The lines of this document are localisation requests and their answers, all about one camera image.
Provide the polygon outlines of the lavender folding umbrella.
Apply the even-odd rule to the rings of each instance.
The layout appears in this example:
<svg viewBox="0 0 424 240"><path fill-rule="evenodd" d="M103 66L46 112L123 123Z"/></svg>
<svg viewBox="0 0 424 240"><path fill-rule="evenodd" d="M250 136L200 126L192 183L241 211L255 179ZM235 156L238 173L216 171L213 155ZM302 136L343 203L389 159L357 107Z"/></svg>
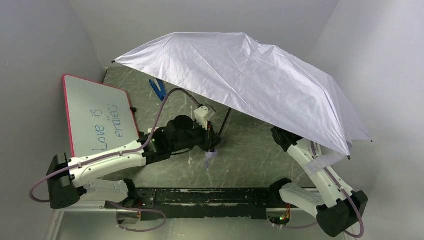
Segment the lavender folding umbrella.
<svg viewBox="0 0 424 240"><path fill-rule="evenodd" d="M114 61L330 149L308 173L372 140L330 74L243 32L169 33Z"/></svg>

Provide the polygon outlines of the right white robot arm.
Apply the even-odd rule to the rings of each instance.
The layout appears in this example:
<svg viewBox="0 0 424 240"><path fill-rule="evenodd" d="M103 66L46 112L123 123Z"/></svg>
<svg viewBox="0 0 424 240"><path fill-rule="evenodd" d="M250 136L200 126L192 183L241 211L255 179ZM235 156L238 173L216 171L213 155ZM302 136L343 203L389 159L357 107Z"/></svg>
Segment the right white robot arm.
<svg viewBox="0 0 424 240"><path fill-rule="evenodd" d="M322 154L319 144L276 126L271 133L274 141L302 167L318 190L314 193L283 178L273 184L281 200L315 217L316 224L330 237L341 233L356 239L363 237L366 193L355 191L330 166L320 165L318 161L327 156Z"/></svg>

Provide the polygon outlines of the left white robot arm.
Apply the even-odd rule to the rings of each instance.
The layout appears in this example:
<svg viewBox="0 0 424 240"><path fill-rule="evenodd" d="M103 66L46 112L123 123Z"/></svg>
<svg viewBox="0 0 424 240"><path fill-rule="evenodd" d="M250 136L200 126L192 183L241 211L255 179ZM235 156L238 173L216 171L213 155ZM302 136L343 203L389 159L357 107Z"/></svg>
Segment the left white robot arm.
<svg viewBox="0 0 424 240"><path fill-rule="evenodd" d="M195 147L211 152L221 141L211 122L202 126L186 115L179 115L166 126L103 154L82 158L58 154L47 172L49 175L56 173L47 180L50 207L64 209L79 201L104 201L125 208L134 207L142 200L132 180L108 181L102 178L125 169L168 160Z"/></svg>

